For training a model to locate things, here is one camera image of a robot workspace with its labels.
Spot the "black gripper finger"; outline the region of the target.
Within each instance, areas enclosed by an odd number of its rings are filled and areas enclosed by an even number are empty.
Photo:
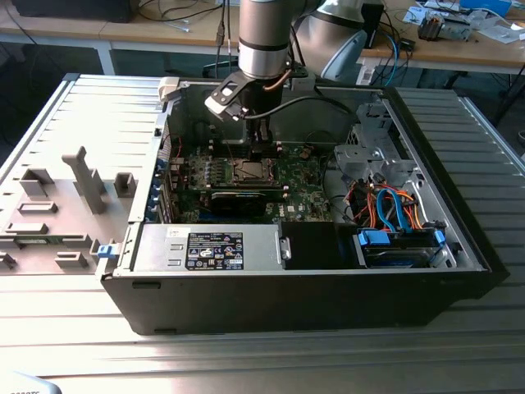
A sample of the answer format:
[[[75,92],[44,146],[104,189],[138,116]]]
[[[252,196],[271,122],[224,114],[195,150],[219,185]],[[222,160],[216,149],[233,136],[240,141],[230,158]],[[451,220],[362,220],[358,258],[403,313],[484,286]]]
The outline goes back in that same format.
[[[273,143],[273,134],[270,129],[270,118],[249,121],[250,131],[250,161],[259,161],[266,157]]]

